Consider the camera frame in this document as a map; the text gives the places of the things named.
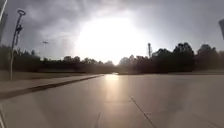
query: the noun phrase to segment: building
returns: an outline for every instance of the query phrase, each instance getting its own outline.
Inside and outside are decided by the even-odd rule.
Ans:
[[[219,26],[221,28],[222,36],[223,36],[223,39],[224,39],[224,19],[219,21]]]
[[[0,0],[0,20],[2,19],[3,12],[5,10],[7,0]]]
[[[8,15],[4,13],[6,3],[7,3],[7,0],[0,0],[0,44],[1,44],[2,35],[5,28],[5,24],[8,19]]]
[[[8,14],[3,13],[2,14],[2,19],[1,19],[1,22],[0,22],[0,44],[2,43],[2,36],[3,36],[3,33],[4,33],[4,28],[5,28],[7,19],[8,19]]]

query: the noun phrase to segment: asphalt road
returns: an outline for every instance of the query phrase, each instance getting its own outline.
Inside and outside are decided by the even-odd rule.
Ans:
[[[7,128],[224,128],[222,75],[106,75],[1,102]]]

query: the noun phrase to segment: curb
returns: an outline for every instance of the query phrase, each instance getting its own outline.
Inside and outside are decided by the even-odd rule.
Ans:
[[[53,83],[53,84],[46,84],[46,85],[41,85],[41,86],[37,86],[37,87],[16,90],[16,91],[0,92],[0,100],[9,99],[9,98],[13,98],[16,96],[20,96],[20,95],[24,95],[24,94],[28,94],[28,93],[32,93],[32,92],[38,92],[38,91],[43,91],[43,90],[47,90],[47,89],[51,89],[51,88],[56,88],[56,87],[60,87],[60,86],[71,84],[71,83],[81,82],[84,80],[94,79],[94,78],[101,77],[101,76],[103,76],[103,75],[82,78],[82,79],[78,79],[78,80],[64,81],[64,82]]]

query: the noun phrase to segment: street lamp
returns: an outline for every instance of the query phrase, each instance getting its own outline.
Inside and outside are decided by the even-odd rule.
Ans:
[[[11,52],[10,52],[10,65],[9,65],[9,70],[10,70],[10,80],[12,80],[12,66],[13,66],[13,53],[14,53],[14,46],[18,44],[18,38],[19,34],[22,31],[23,27],[22,24],[20,24],[20,20],[22,16],[26,15],[26,12],[23,10],[18,10],[17,11],[19,14],[19,17],[16,22],[16,28],[13,34],[13,40],[12,40],[12,45],[11,45]]]

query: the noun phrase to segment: sun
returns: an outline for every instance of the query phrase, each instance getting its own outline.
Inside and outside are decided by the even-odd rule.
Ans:
[[[104,17],[83,25],[76,48],[81,57],[111,60],[117,65],[122,57],[130,56],[142,40],[129,18]]]

